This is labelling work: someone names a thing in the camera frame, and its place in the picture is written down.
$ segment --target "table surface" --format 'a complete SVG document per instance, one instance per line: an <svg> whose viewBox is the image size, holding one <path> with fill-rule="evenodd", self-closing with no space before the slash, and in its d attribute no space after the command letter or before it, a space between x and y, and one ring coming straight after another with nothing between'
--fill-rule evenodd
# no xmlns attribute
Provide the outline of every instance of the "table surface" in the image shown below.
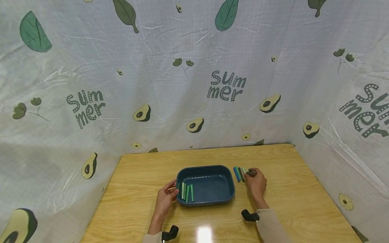
<svg viewBox="0 0 389 243"><path fill-rule="evenodd" d="M170 242L260 242L256 224L243 209L255 211L244 182L233 167L258 167L268 179L265 200L297 243L360 243L351 226L290 144L124 155L85 232L82 243L142 242L157 192L185 167L222 164L235 183L227 205L186 208L175 202L164 224L179 227Z"/></svg>

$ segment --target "avocado half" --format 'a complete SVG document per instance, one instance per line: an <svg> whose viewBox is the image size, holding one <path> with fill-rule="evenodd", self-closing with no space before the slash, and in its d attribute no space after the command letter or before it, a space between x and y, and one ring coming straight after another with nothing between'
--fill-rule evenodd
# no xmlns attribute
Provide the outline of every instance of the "avocado half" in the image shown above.
<svg viewBox="0 0 389 243"><path fill-rule="evenodd" d="M135 121L143 121L146 122L150 120L151 108L148 104L144 104L140 107L135 113L132 115Z"/></svg>
<svg viewBox="0 0 389 243"><path fill-rule="evenodd" d="M0 236L1 243L26 243L38 227L34 213L25 208L12 212L7 227Z"/></svg>
<svg viewBox="0 0 389 243"><path fill-rule="evenodd" d="M198 117L186 125L186 129L191 133L198 133L204 124L204 118Z"/></svg>
<svg viewBox="0 0 389 243"><path fill-rule="evenodd" d="M313 138L320 130L320 127L318 124L313 122L306 122L303 126L303 132L304 135L307 138Z"/></svg>
<svg viewBox="0 0 389 243"><path fill-rule="evenodd" d="M96 172L97 154L93 153L82 166L81 174L85 179L90 179Z"/></svg>
<svg viewBox="0 0 389 243"><path fill-rule="evenodd" d="M269 98L264 99L259 105L259 109L264 113L272 112L275 106L280 102L281 95L275 94Z"/></svg>

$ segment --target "fabric backdrop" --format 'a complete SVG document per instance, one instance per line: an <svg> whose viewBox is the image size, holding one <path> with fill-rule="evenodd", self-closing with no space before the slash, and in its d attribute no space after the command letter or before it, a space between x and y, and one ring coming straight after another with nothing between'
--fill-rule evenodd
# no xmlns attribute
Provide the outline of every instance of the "fabric backdrop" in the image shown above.
<svg viewBox="0 0 389 243"><path fill-rule="evenodd" d="M263 143L389 239L388 1L0 6L0 242L79 242L125 153Z"/></svg>

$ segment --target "wrist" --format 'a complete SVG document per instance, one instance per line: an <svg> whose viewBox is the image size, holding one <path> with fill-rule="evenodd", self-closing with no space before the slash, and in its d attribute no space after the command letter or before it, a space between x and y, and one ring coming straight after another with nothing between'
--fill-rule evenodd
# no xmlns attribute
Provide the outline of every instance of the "wrist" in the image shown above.
<svg viewBox="0 0 389 243"><path fill-rule="evenodd" d="M148 234L155 235L162 231L164 219L162 215L154 213L151 218Z"/></svg>
<svg viewBox="0 0 389 243"><path fill-rule="evenodd" d="M263 196L256 196L254 197L254 203L257 209L266 209L269 208L269 206L266 204L265 199Z"/></svg>

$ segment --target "blue plastic tray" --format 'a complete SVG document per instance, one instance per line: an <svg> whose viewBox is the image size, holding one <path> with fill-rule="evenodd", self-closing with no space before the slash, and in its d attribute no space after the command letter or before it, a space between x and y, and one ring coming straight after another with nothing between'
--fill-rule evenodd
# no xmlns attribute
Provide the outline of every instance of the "blue plastic tray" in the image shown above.
<svg viewBox="0 0 389 243"><path fill-rule="evenodd" d="M192 202L191 193L189 193L188 202L181 199L182 182L193 185L194 202ZM223 165L182 169L177 174L177 187L180 189L177 201L185 206L225 204L235 195L231 172Z"/></svg>

